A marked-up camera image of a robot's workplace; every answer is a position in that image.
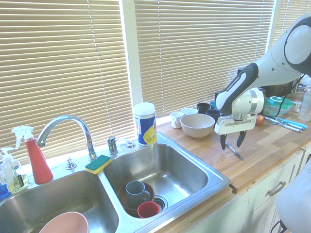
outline sponge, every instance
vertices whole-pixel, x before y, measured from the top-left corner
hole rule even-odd
[[[94,161],[86,165],[86,171],[96,175],[101,170],[103,170],[109,163],[111,163],[111,158],[105,155],[101,155]]]

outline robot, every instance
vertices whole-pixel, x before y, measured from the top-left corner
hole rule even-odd
[[[302,74],[311,76],[311,13],[293,23],[261,58],[245,67],[216,98],[222,115],[215,125],[225,149],[228,133],[240,132],[240,147],[246,131],[254,128],[255,115],[265,96],[257,87],[289,83]],[[276,199],[282,223],[292,233],[311,233],[311,163]]]

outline kitchen sink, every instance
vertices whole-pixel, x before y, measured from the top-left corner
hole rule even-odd
[[[117,194],[128,182],[149,184],[167,208],[204,188],[208,175],[166,144],[155,144],[114,159],[105,169]]]
[[[0,233],[39,233],[55,216],[77,211],[88,220],[90,233],[153,233],[229,185],[229,179],[162,133],[149,147],[118,146],[112,162],[100,173],[85,171],[87,156],[52,169],[53,180],[33,184],[0,200]],[[108,151],[98,155],[109,156]],[[150,218],[129,215],[118,192],[133,180],[149,184],[160,213]]]
[[[90,233],[114,233],[118,227],[118,214],[98,176],[78,171],[5,201],[0,206],[0,233],[39,233],[68,211],[82,213]]]

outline cabinet handle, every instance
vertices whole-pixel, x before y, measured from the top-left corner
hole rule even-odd
[[[281,191],[281,190],[285,187],[286,181],[284,181],[284,182],[283,182],[283,181],[280,181],[279,184],[281,185],[281,187],[278,188],[276,191],[271,191],[271,190],[268,191],[268,194],[269,194],[270,197],[272,197],[273,195],[275,195],[275,194],[277,194],[279,191]]]

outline gray mug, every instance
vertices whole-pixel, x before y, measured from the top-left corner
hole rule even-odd
[[[125,190],[126,190],[128,205],[131,208],[136,209],[144,201],[148,201],[150,199],[150,193],[146,190],[145,184],[141,181],[129,182],[126,185]]]

